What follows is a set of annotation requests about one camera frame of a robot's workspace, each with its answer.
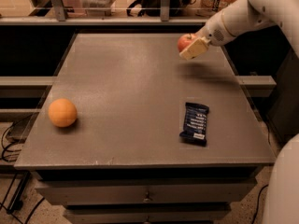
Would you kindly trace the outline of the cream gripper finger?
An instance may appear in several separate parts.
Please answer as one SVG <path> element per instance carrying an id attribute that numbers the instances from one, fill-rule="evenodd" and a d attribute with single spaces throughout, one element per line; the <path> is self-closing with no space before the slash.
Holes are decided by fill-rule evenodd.
<path id="1" fill-rule="evenodd" d="M 188 39 L 185 42 L 184 49 L 179 53 L 179 56 L 185 60 L 193 59 L 208 50 L 210 40 L 205 37 L 197 37 Z"/>

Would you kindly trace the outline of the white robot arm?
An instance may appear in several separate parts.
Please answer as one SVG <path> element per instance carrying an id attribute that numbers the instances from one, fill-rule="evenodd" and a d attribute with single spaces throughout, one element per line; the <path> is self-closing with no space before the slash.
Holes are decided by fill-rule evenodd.
<path id="1" fill-rule="evenodd" d="M 238 36 L 276 25 L 299 55 L 299 0 L 236 0 L 213 15 L 191 43 L 185 60 L 225 45 Z M 299 224 L 299 134 L 278 153 L 267 188 L 262 224 Z"/>

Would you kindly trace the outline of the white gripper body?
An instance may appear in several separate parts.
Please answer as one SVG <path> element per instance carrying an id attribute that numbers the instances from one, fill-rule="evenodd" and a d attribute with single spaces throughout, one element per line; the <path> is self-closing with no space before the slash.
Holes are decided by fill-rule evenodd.
<path id="1" fill-rule="evenodd" d="M 195 34 L 203 38 L 208 45 L 222 46 L 236 39 L 238 25 L 238 17 L 224 9 L 209 18 Z"/>

